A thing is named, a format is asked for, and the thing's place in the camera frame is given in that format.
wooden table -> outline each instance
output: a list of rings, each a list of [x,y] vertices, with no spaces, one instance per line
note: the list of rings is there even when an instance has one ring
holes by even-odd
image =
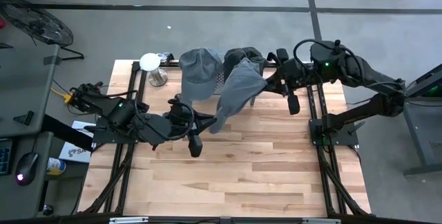
[[[132,60],[116,60],[108,93],[127,91]],[[146,83],[144,102],[149,112],[169,111],[168,99],[180,93],[181,70],[166,69],[163,87]],[[265,77],[273,73],[265,71]],[[330,113],[347,109],[340,83],[324,85]],[[188,142],[161,144],[156,151],[139,143],[129,178],[125,215],[147,216],[326,216],[316,149],[310,143],[307,90],[296,91],[301,111],[289,115],[287,99],[261,93],[229,118],[222,132],[200,135],[203,151],[192,158]],[[194,102],[197,111],[215,113],[217,96]],[[97,198],[109,180],[114,144],[93,153],[84,183],[79,211]],[[348,147],[336,147],[341,180],[358,204],[369,212],[361,166]],[[119,190],[116,190],[113,209]],[[336,191],[330,187],[334,207]]]

